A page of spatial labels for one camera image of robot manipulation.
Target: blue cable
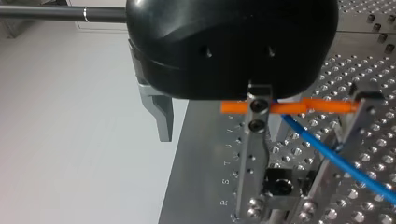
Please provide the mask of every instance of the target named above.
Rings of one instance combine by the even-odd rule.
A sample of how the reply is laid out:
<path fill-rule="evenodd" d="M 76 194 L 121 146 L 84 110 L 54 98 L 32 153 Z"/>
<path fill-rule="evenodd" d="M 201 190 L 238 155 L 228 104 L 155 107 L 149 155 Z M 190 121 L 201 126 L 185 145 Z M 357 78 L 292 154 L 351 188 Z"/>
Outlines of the blue cable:
<path fill-rule="evenodd" d="M 289 126 L 297 132 L 305 141 L 309 142 L 315 147 L 324 157 L 329 159 L 332 163 L 338 166 L 343 171 L 349 173 L 353 178 L 361 183 L 364 183 L 370 190 L 376 194 L 382 195 L 388 202 L 396 204 L 396 194 L 391 190 L 387 189 L 384 185 L 371 179 L 360 170 L 349 164 L 344 158 L 340 157 L 333 150 L 329 149 L 326 145 L 320 142 L 314 135 L 304 129 L 297 121 L 294 120 L 290 115 L 281 115 Z"/>

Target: screw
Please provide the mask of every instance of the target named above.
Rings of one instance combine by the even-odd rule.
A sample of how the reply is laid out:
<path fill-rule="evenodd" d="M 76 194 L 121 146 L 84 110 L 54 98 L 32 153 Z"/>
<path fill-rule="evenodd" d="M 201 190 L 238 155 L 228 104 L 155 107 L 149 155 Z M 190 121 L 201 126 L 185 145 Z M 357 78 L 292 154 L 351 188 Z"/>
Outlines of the screw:
<path fill-rule="evenodd" d="M 249 208 L 247 210 L 247 215 L 252 218 L 258 218 L 262 215 L 262 211 L 260 209 Z"/>
<path fill-rule="evenodd" d="M 385 47 L 385 53 L 390 54 L 390 53 L 393 52 L 394 49 L 395 49 L 395 46 L 394 46 L 394 45 L 388 44 L 388 45 Z"/>
<path fill-rule="evenodd" d="M 262 200 L 259 199 L 250 199 L 250 201 L 248 201 L 248 203 L 250 204 L 251 207 L 253 208 L 260 208 L 262 207 Z"/>
<path fill-rule="evenodd" d="M 250 108 L 254 113 L 260 113 L 268 108 L 268 103 L 264 100 L 255 100 L 250 104 Z"/>
<path fill-rule="evenodd" d="M 254 133 L 263 133 L 265 130 L 265 122 L 255 119 L 249 123 L 248 127 Z"/>
<path fill-rule="evenodd" d="M 379 23 L 374 24 L 373 31 L 378 32 L 380 29 L 381 29 L 381 24 L 379 24 Z"/>
<path fill-rule="evenodd" d="M 388 38 L 387 34 L 381 34 L 378 37 L 378 42 L 382 44 L 382 43 L 384 43 L 387 40 L 387 38 Z"/>
<path fill-rule="evenodd" d="M 388 17 L 388 22 L 393 23 L 396 20 L 396 17 L 394 15 L 390 15 Z"/>
<path fill-rule="evenodd" d="M 298 215 L 298 218 L 302 221 L 302 222 L 307 222 L 310 221 L 312 218 L 312 214 L 306 213 L 306 212 L 302 212 L 300 213 L 300 215 Z"/>
<path fill-rule="evenodd" d="M 307 201 L 303 204 L 303 209 L 305 212 L 314 213 L 317 210 L 318 206 L 310 201 Z"/>
<path fill-rule="evenodd" d="M 373 15 L 373 14 L 370 14 L 370 15 L 367 17 L 367 22 L 368 22 L 368 23 L 372 23 L 374 20 L 375 20 L 375 15 Z"/>

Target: black screw head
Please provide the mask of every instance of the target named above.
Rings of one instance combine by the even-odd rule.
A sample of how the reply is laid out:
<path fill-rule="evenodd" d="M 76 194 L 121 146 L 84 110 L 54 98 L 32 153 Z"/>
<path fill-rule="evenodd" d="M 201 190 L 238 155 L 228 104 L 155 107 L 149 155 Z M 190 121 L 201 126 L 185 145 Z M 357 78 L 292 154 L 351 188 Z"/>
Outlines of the black screw head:
<path fill-rule="evenodd" d="M 250 108 L 254 113 L 260 113 L 268 108 L 268 102 L 264 100 L 255 100 L 250 104 Z"/>
<path fill-rule="evenodd" d="M 265 122 L 259 119 L 254 119 L 249 123 L 248 127 L 254 133 L 264 133 Z"/>
<path fill-rule="evenodd" d="M 388 22 L 390 22 L 390 23 L 393 23 L 395 20 L 396 20 L 396 16 L 394 16 L 394 15 L 390 15 L 388 17 Z"/>
<path fill-rule="evenodd" d="M 392 44 L 388 44 L 385 47 L 385 53 L 387 53 L 387 54 L 391 54 L 394 50 L 395 50 L 395 46 Z"/>
<path fill-rule="evenodd" d="M 387 34 L 381 34 L 378 37 L 378 42 L 382 44 L 382 43 L 384 43 L 387 40 L 387 38 L 388 38 Z"/>
<path fill-rule="evenodd" d="M 375 20 L 375 15 L 373 15 L 373 14 L 370 14 L 370 15 L 367 17 L 367 22 L 369 22 L 369 23 L 372 23 L 374 20 Z"/>
<path fill-rule="evenodd" d="M 381 24 L 379 24 L 379 23 L 376 23 L 376 24 L 374 24 L 374 26 L 373 26 L 373 31 L 379 31 L 381 29 Z"/>

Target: orange plastic part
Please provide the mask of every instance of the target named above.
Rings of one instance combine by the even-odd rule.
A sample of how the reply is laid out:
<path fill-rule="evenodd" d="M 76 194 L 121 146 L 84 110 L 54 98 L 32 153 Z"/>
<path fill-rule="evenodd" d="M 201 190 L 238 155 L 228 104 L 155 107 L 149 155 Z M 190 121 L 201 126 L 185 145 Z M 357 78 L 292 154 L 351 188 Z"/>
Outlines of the orange plastic part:
<path fill-rule="evenodd" d="M 270 113 L 273 114 L 301 114 L 309 109 L 319 112 L 333 112 L 346 114 L 356 112 L 359 104 L 345 101 L 325 101 L 321 99 L 304 98 L 297 103 L 272 103 Z M 222 114 L 246 114 L 246 102 L 223 101 L 221 103 Z"/>

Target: metal rod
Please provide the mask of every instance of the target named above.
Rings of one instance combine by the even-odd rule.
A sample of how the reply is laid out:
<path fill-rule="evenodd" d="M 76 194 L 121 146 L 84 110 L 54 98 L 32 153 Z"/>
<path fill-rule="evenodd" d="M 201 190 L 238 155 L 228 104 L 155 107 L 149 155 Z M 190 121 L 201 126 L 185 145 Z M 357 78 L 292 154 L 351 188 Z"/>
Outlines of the metal rod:
<path fill-rule="evenodd" d="M 0 6 L 0 19 L 125 23 L 124 7 Z"/>

